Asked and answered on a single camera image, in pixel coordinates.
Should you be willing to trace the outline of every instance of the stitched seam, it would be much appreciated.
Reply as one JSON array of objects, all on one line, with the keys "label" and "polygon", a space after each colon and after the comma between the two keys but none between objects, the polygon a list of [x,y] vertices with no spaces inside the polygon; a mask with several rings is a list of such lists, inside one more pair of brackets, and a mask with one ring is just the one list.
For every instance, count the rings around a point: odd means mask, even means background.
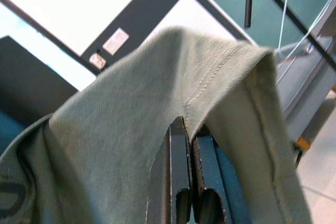
[{"label": "stitched seam", "polygon": [[276,197],[278,198],[278,202],[277,202],[277,205],[279,207],[279,211],[281,212],[282,214],[282,217],[284,218],[284,220],[286,222],[290,222],[292,223],[292,220],[291,220],[291,216],[290,216],[290,213],[286,207],[285,204],[283,204],[283,198],[282,198],[282,185],[278,185],[276,182],[280,183],[281,179],[280,177],[277,176],[277,169],[278,169],[278,165],[276,164],[276,159],[277,159],[277,156],[274,154],[274,152],[271,150],[271,147],[269,146],[269,142],[268,142],[268,137],[267,137],[267,134],[265,132],[265,127],[264,127],[264,116],[262,115],[264,112],[263,112],[263,109],[261,108],[260,104],[261,104],[261,95],[260,95],[260,92],[259,92],[259,89],[258,89],[258,74],[257,74],[257,71],[254,72],[254,77],[253,77],[253,85],[255,86],[255,98],[253,98],[253,95],[252,95],[252,101],[254,101],[254,108],[258,114],[258,121],[259,121],[259,124],[261,126],[261,133],[262,133],[262,136],[263,136],[263,139],[264,139],[264,142],[265,142],[265,145],[266,145],[266,148],[268,150],[268,154],[269,154],[269,157],[270,157],[270,160],[271,160],[271,163],[272,163],[272,169],[273,169],[273,174],[272,174],[272,187],[273,187],[273,191],[274,191],[274,194],[276,195]]},{"label": "stitched seam", "polygon": [[205,85],[203,86],[203,88],[200,90],[200,92],[194,97],[192,98],[191,96],[188,98],[187,103],[186,103],[186,118],[185,118],[185,125],[186,127],[188,126],[188,121],[189,121],[189,111],[191,109],[191,103],[193,101],[195,101],[197,98],[199,98],[201,96],[201,94],[206,90],[206,88],[208,87],[208,85],[210,84],[210,82],[212,81],[212,79],[216,76],[216,74],[220,71],[221,67],[231,58],[231,56],[233,54],[235,54],[238,50],[240,50],[242,48],[242,46],[238,46],[233,52],[231,52],[228,57],[218,65],[217,69],[213,72],[213,74],[211,75],[210,79],[205,83]]},{"label": "stitched seam", "polygon": [[223,54],[228,50],[225,49],[224,52],[222,52],[221,54],[218,55],[218,57],[215,59],[215,61],[213,62],[213,64],[209,67],[209,69],[207,70],[207,72],[205,73],[205,75],[202,77],[202,79],[200,80],[200,82],[197,85],[196,90],[194,91],[194,93],[188,98],[188,101],[190,101],[191,97],[199,90],[200,86],[202,85],[203,81],[208,77],[210,71],[214,68],[215,65],[217,65],[217,62],[221,59],[221,56],[223,56]]}]

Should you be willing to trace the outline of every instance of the garment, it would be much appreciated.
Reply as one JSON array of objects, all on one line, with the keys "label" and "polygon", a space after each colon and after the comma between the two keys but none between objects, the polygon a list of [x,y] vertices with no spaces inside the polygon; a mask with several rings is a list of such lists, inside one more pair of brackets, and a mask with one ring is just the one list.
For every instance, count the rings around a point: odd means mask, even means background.
[{"label": "garment", "polygon": [[[24,200],[0,223],[144,223],[150,168],[177,116],[190,139],[208,126],[236,168],[253,223],[310,222],[272,55],[175,28],[16,138],[0,179],[21,185]],[[15,203],[0,197],[1,209]]]}]

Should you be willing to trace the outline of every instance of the white label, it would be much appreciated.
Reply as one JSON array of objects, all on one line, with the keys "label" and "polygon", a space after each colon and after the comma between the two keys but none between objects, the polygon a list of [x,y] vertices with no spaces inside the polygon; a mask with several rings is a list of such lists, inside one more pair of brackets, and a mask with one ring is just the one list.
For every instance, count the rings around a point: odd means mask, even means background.
[{"label": "white label", "polygon": [[89,62],[98,69],[102,69],[106,65],[106,60],[96,52],[91,55]]},{"label": "white label", "polygon": [[119,48],[128,40],[129,35],[120,27],[114,34],[105,42],[103,48],[109,52],[111,55],[114,55]]}]

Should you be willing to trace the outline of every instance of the gray cushion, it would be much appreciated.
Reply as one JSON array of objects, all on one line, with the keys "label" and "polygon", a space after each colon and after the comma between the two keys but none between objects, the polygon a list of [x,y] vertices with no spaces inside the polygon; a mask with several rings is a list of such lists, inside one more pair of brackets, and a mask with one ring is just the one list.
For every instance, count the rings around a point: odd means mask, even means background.
[{"label": "gray cushion", "polygon": [[[323,40],[322,45],[329,48],[331,39]],[[293,141],[303,133],[335,82],[335,72],[315,50],[278,65],[277,89]]]}]

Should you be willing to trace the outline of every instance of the black strip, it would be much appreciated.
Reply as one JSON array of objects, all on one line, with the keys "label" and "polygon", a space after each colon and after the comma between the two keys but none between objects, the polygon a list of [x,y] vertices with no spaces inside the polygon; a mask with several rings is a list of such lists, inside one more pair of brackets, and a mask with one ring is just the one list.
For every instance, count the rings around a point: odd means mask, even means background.
[{"label": "black strip", "polygon": [[81,59],[78,56],[78,54],[72,51],[68,46],[66,46],[63,42],[61,42],[58,38],[56,38],[48,30],[46,30],[43,26],[41,26],[39,23],[33,20],[28,14],[26,14],[23,10],[21,10],[13,2],[11,2],[10,0],[0,0],[0,3],[4,4],[13,13],[15,13],[17,16],[23,19],[26,23],[30,24],[34,29],[36,29],[41,34],[43,34],[45,37],[47,37],[51,42],[53,42],[56,46],[58,46],[62,51],[67,53],[69,56],[74,58],[77,62],[84,65],[86,68],[88,68],[93,73],[98,74],[99,71],[97,71],[97,69],[94,66],[92,66],[90,63],[85,62],[83,59]]},{"label": "black strip", "polygon": [[197,0],[218,22],[220,22],[236,39],[247,40],[226,17],[223,16],[208,0]]},{"label": "black strip", "polygon": [[0,111],[29,126],[54,113],[76,92],[15,40],[0,39]]},{"label": "black strip", "polygon": [[[127,7],[109,24],[98,38],[85,50],[82,58],[89,60],[90,56],[99,51],[107,60],[107,66],[138,48],[151,31],[179,0],[132,0]],[[102,45],[118,29],[129,34],[128,40],[112,56]]]},{"label": "black strip", "polygon": [[[283,0],[274,0],[277,5],[284,9],[284,2]],[[286,9],[286,15],[290,18],[290,20],[297,26],[297,28],[305,35],[308,30],[302,24],[302,22],[294,15],[289,7]],[[336,72],[336,63],[332,60],[330,55],[321,47],[321,45],[315,40],[315,38],[309,34],[307,39],[313,44],[315,49],[320,53],[320,55],[326,60],[326,62],[332,67],[332,69]]]}]

